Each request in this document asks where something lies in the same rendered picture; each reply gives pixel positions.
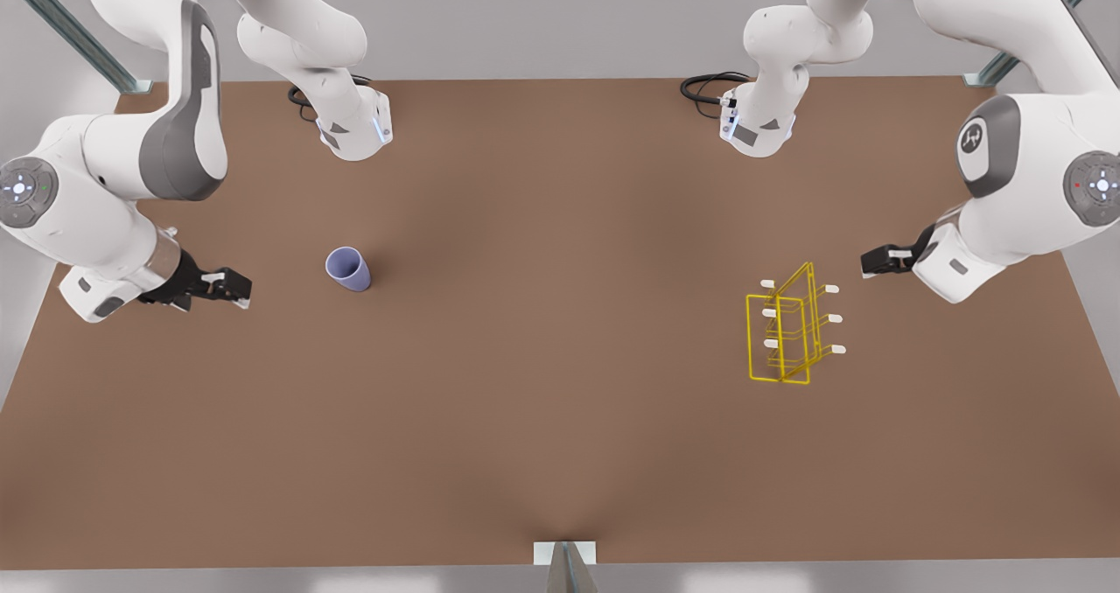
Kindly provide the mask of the lavender plastic cup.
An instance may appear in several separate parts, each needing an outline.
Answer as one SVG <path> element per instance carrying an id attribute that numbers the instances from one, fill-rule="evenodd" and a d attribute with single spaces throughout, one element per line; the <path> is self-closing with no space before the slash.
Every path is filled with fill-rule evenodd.
<path id="1" fill-rule="evenodd" d="M 344 289 L 364 291 L 372 282 L 368 266 L 360 250 L 352 247 L 340 247 L 332 251 L 325 259 L 325 272 L 332 280 L 339 282 Z"/>

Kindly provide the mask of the silver frame post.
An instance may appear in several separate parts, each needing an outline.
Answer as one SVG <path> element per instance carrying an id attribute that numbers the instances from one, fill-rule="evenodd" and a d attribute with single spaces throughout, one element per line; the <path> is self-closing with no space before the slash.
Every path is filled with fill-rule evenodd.
<path id="1" fill-rule="evenodd" d="M 84 24 L 80 22 L 60 0 L 24 0 L 32 11 L 49 24 L 52 29 L 60 35 L 65 41 L 80 53 L 80 56 L 87 61 L 88 65 L 96 70 L 103 78 L 112 84 L 120 94 L 148 94 L 153 82 L 151 80 L 138 80 L 124 67 L 116 56 L 109 52 L 100 40 L 88 31 Z"/>
<path id="2" fill-rule="evenodd" d="M 1075 11 L 1082 0 L 955 0 L 963 28 L 953 38 L 999 50 L 968 87 L 995 87 L 1015 66 L 1032 71 L 1047 94 L 1120 90 L 1117 71 Z"/>
<path id="3" fill-rule="evenodd" d="M 548 565 L 545 593 L 599 593 L 589 565 L 597 564 L 595 541 L 535 541 L 533 565 Z"/>

